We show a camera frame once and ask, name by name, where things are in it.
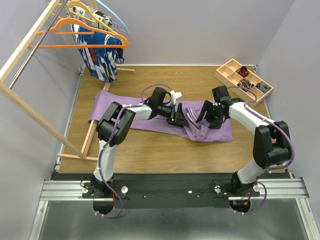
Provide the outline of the orange plastic hanger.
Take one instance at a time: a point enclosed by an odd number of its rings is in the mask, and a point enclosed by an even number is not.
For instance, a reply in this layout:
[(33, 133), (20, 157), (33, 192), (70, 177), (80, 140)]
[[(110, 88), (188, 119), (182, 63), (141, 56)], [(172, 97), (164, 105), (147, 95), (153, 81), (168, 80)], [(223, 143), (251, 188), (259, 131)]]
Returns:
[[(66, 25), (77, 25), (79, 27), (84, 28), (85, 30), (89, 31), (70, 31), (70, 32), (62, 32), (60, 29)], [(102, 35), (106, 36), (113, 36), (116, 39), (120, 40), (121, 44), (56, 44), (56, 45), (43, 45), (41, 44), (42, 40), (48, 33), (54, 33), (56, 35), (73, 35), (77, 37), (84, 37), (84, 36), (94, 36), (96, 33), (101, 33)], [(127, 48), (130, 46), (130, 43), (126, 37), (123, 35), (112, 31), (110, 28), (109, 30), (103, 30), (96, 27), (92, 27), (84, 23), (83, 21), (65, 17), (60, 19), (55, 26), (51, 27), (48, 30), (42, 30), (38, 32), (36, 37), (40, 36), (38, 42), (35, 45), (29, 45), (29, 49), (73, 49), (73, 48)]]

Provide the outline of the purple trousers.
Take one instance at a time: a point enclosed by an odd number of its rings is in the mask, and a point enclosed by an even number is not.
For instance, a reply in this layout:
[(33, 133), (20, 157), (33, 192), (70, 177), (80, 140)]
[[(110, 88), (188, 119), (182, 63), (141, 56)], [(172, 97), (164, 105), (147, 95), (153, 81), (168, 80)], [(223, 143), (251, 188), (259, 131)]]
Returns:
[[(99, 121), (112, 102), (129, 105), (138, 104), (141, 100), (101, 90), (94, 97), (94, 105), (88, 121)], [(181, 100), (180, 103), (182, 103), (183, 115), (186, 117), (188, 126), (179, 127), (168, 124), (163, 116), (158, 115), (150, 120), (136, 120), (131, 128), (176, 135), (201, 143), (230, 142), (234, 139), (229, 119), (223, 122), (219, 129), (210, 129), (209, 122), (205, 119), (196, 122), (204, 105), (203, 101)]]

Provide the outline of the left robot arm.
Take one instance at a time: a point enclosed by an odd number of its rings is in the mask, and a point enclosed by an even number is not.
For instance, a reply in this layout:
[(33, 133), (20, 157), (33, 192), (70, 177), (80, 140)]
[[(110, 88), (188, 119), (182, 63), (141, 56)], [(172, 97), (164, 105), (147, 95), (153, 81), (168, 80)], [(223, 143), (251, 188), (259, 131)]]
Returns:
[(188, 125), (184, 117), (182, 104), (176, 103), (181, 92), (167, 91), (159, 84), (155, 85), (152, 95), (142, 98), (137, 104), (112, 102), (97, 124), (99, 154), (96, 168), (90, 178), (93, 191), (101, 198), (116, 191), (108, 183), (114, 175), (114, 162), (118, 146), (125, 140), (131, 125), (135, 121), (151, 120), (162, 116), (168, 124), (177, 127)]

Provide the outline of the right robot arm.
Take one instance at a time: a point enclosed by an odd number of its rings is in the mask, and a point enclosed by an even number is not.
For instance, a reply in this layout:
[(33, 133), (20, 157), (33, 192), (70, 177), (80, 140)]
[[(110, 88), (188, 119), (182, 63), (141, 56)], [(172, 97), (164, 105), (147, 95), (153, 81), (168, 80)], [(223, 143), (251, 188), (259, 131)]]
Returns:
[(228, 189), (236, 196), (247, 192), (257, 180), (272, 170), (288, 167), (295, 151), (288, 124), (274, 121), (249, 106), (239, 97), (232, 98), (225, 85), (212, 89), (214, 101), (206, 100), (197, 121), (206, 120), (218, 130), (225, 120), (233, 119), (252, 134), (252, 159), (231, 177)]

